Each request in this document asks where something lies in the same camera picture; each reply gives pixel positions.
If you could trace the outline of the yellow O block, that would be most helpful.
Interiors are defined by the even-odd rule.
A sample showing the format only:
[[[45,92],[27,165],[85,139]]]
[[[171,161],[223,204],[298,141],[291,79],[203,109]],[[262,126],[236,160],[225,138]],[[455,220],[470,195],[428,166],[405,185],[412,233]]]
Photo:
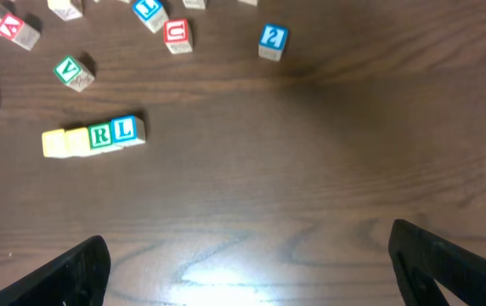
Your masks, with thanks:
[[[71,156],[93,156],[98,152],[90,145],[89,132],[86,127],[79,127],[65,132],[65,142]]]

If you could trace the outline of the yellow C block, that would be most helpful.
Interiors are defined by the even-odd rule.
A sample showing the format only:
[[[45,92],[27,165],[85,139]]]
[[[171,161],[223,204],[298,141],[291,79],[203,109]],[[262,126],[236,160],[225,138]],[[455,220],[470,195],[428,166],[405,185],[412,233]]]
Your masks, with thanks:
[[[47,158],[71,157],[65,140],[65,130],[56,129],[42,133],[42,152]]]

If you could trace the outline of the red U block right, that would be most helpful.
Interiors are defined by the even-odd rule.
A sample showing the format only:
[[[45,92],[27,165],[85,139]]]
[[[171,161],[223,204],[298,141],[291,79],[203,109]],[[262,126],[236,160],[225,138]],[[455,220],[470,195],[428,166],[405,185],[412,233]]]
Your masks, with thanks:
[[[169,20],[163,26],[164,43],[171,54],[193,52],[193,37],[186,19]]]

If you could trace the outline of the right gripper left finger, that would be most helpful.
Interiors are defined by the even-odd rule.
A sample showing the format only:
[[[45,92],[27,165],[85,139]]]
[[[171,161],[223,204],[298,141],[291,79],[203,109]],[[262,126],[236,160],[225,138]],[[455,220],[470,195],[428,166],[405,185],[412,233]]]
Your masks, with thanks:
[[[101,306],[110,253],[94,235],[0,291],[0,306]]]

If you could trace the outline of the red A block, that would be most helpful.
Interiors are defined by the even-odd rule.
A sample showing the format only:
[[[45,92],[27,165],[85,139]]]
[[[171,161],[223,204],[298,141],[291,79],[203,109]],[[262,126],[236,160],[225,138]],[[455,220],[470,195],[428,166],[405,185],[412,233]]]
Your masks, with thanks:
[[[13,14],[6,14],[0,21],[0,35],[28,51],[33,49],[41,36],[38,30]]]

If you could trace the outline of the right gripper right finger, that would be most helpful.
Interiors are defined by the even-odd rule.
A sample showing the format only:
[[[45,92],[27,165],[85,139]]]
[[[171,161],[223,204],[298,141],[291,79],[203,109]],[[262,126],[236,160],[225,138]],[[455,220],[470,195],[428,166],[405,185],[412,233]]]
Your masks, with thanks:
[[[444,286],[468,305],[486,305],[486,259],[404,219],[393,222],[388,241],[404,303],[446,305]]]

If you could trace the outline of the green V block centre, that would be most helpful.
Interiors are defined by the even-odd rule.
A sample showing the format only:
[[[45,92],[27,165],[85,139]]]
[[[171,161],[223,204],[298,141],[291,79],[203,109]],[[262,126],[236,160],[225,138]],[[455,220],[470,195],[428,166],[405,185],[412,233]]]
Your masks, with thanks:
[[[54,68],[53,73],[68,88],[78,93],[91,85],[95,76],[79,60],[68,55],[64,57]]]

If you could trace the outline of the green R block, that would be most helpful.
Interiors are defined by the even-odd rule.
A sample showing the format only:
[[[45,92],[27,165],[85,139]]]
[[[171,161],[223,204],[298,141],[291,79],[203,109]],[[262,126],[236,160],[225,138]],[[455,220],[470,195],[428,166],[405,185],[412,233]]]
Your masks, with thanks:
[[[88,127],[90,149],[94,154],[121,150],[111,136],[110,124],[102,122]]]

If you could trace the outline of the blue L block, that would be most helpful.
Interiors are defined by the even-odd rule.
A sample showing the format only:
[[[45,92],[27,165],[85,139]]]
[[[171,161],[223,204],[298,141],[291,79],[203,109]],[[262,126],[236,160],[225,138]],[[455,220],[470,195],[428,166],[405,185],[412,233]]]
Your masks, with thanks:
[[[128,147],[146,143],[144,122],[136,116],[117,117],[110,121],[114,145]]]

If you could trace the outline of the blue I block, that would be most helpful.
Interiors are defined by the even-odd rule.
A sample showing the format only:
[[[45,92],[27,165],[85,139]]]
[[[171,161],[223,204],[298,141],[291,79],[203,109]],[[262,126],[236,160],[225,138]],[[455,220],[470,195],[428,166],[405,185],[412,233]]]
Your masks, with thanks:
[[[169,21],[167,11],[159,0],[137,0],[133,12],[153,33],[157,33]]]

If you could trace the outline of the yellow S block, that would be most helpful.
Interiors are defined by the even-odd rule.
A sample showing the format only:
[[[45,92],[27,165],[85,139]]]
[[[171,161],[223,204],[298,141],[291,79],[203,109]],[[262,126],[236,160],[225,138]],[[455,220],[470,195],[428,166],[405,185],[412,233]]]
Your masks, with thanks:
[[[82,0],[47,0],[48,8],[63,21],[83,17]]]

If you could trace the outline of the blue 2 block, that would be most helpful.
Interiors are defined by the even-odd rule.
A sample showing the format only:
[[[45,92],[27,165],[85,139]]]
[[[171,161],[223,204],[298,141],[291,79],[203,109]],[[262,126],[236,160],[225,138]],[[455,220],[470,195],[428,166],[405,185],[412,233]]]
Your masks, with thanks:
[[[289,31],[274,24],[266,24],[258,44],[258,55],[266,60],[280,61],[285,49]]]

